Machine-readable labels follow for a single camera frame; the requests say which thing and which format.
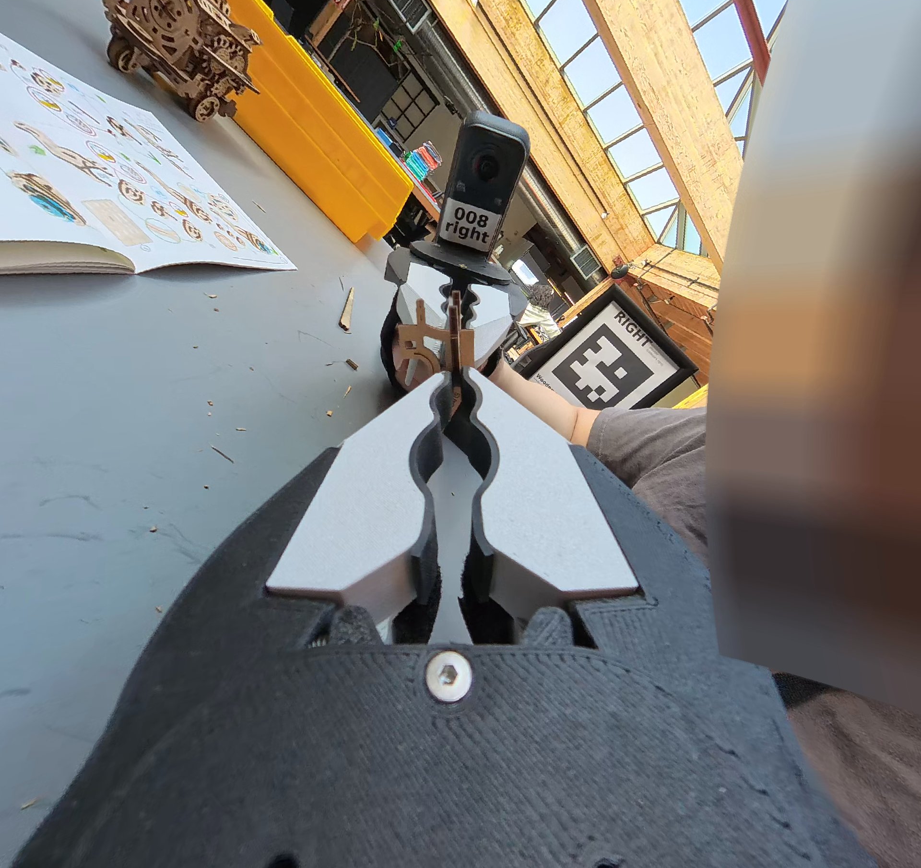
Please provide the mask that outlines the stack of colourful packets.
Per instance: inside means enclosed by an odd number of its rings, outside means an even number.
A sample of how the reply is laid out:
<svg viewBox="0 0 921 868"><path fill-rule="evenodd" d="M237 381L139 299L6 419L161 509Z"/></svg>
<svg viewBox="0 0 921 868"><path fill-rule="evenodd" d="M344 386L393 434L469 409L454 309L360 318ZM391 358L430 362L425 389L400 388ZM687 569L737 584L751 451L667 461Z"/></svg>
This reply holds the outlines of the stack of colourful packets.
<svg viewBox="0 0 921 868"><path fill-rule="evenodd" d="M402 160L420 182L442 165L442 158L430 141L425 141L421 146L406 152Z"/></svg>

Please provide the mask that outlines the silver ventilation duct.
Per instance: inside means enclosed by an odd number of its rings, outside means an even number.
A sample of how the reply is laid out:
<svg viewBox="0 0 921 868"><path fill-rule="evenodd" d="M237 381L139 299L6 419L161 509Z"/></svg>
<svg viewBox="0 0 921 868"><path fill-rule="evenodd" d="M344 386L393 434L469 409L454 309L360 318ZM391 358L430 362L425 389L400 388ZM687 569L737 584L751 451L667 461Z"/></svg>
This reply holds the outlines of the silver ventilation duct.
<svg viewBox="0 0 921 868"><path fill-rule="evenodd" d="M454 105L460 117L466 117L472 111L503 115L433 13L417 29L414 39L421 47L422 67L445 99ZM586 240L581 231L575 226L532 158L524 166L520 189L525 204L531 208L539 226L556 244L565 259L572 259L586 247Z"/></svg>

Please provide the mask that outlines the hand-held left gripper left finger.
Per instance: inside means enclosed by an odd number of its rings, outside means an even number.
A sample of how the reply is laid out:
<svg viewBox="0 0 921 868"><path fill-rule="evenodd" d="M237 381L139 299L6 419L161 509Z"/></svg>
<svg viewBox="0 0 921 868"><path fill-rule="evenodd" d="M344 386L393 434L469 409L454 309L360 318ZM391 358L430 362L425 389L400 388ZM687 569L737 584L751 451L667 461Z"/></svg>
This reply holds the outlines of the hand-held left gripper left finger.
<svg viewBox="0 0 921 868"><path fill-rule="evenodd" d="M269 575L268 593L367 610L396 643L430 643L456 579L447 373L348 437Z"/></svg>

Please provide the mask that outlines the stacked yellow plastic bins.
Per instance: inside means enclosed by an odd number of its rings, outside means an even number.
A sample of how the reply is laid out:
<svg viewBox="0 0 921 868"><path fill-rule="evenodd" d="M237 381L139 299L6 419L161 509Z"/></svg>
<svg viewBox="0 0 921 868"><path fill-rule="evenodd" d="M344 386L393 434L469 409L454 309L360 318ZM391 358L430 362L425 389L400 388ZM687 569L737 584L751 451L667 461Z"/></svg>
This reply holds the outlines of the stacked yellow plastic bins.
<svg viewBox="0 0 921 868"><path fill-rule="evenodd" d="M227 1L261 40L248 63L259 92L237 99L236 124L352 242L382 238L410 177L262 0Z"/></svg>

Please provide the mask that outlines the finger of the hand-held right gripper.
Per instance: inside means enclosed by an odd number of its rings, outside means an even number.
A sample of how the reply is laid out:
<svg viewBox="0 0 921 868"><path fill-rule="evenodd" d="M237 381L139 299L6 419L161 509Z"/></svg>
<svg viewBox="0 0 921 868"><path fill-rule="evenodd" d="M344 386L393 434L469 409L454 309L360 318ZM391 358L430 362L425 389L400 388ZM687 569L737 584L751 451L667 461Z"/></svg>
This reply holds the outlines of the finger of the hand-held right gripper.
<svg viewBox="0 0 921 868"><path fill-rule="evenodd" d="M451 278L440 270L427 265L410 264L407 282L402 284L396 297L398 324L416 324L417 301L425 304L425 323L432 328L439 328L448 333L446 315L447 295L443 288L450 291Z"/></svg>
<svg viewBox="0 0 921 868"><path fill-rule="evenodd" d="M471 283L466 293L466 329L473 332L473 360L480 369L505 340L528 304L514 282L501 285Z"/></svg>

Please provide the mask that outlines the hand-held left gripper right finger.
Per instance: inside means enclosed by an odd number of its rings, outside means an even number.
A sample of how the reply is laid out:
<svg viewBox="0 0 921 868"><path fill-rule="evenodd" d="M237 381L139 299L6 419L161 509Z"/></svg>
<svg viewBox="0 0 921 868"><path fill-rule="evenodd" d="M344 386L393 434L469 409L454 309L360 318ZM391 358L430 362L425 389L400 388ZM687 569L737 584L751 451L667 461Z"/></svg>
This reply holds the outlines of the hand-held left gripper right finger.
<svg viewBox="0 0 921 868"><path fill-rule="evenodd" d="M463 371L462 390L462 440L483 479L462 575L472 640L512 643L515 627L539 609L636 593L585 476L591 456L477 370Z"/></svg>

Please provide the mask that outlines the open instruction booklet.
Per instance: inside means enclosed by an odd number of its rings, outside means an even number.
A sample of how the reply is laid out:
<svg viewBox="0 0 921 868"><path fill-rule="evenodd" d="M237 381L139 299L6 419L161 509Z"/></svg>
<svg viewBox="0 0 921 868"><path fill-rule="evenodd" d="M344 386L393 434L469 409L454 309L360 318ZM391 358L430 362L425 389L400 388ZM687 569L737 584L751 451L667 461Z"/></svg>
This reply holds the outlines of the open instruction booklet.
<svg viewBox="0 0 921 868"><path fill-rule="evenodd" d="M295 265L149 111L1 37L1 273Z"/></svg>

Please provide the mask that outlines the partly built wooden model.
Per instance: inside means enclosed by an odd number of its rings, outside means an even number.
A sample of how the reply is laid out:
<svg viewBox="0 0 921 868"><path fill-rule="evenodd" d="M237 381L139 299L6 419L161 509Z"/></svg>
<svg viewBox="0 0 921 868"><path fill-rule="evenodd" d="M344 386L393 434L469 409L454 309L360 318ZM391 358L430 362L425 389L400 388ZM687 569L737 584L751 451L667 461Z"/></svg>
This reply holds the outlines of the partly built wooden model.
<svg viewBox="0 0 921 868"><path fill-rule="evenodd" d="M231 19L226 0L102 0L110 22L109 64L161 75L199 122L233 117L232 94L258 88L248 78L257 33Z"/></svg>

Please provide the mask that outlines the notched wooden model part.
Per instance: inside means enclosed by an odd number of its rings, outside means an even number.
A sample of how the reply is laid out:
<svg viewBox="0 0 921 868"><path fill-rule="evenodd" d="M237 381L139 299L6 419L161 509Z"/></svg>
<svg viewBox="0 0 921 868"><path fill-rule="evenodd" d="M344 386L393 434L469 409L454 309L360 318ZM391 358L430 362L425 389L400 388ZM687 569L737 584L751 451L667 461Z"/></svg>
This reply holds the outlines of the notched wooden model part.
<svg viewBox="0 0 921 868"><path fill-rule="evenodd" d="M407 389L411 389L426 381L432 376L442 372L450 372L448 368L448 343L449 330L445 334L442 329L432 328L425 323L425 304L422 299L417 301L417 323L398 324L393 342L393 362L398 382ZM462 316L464 329L463 368L472 367L473 360L473 332L466 329Z"/></svg>

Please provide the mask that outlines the thin wooden model part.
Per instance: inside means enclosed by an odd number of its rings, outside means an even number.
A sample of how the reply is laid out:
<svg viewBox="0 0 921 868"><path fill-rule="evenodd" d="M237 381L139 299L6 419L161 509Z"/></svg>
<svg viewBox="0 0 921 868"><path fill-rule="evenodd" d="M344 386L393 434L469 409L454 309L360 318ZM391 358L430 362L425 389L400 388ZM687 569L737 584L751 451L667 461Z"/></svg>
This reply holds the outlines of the thin wooden model part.
<svg viewBox="0 0 921 868"><path fill-rule="evenodd" d="M448 368L452 378L452 404L450 414L453 416L462 402L462 369L464 353L464 329L462 327L462 299L458 290L453 290L447 307L448 315Z"/></svg>

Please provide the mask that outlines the framed marker sign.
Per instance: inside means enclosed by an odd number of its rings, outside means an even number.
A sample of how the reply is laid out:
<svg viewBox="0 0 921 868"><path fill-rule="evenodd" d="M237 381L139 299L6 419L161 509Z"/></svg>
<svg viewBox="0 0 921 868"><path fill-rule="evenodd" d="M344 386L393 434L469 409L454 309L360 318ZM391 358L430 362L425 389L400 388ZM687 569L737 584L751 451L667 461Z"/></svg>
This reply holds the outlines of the framed marker sign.
<svg viewBox="0 0 921 868"><path fill-rule="evenodd" d="M650 407L698 368L614 285L556 338L528 352L519 370L570 404L600 411Z"/></svg>

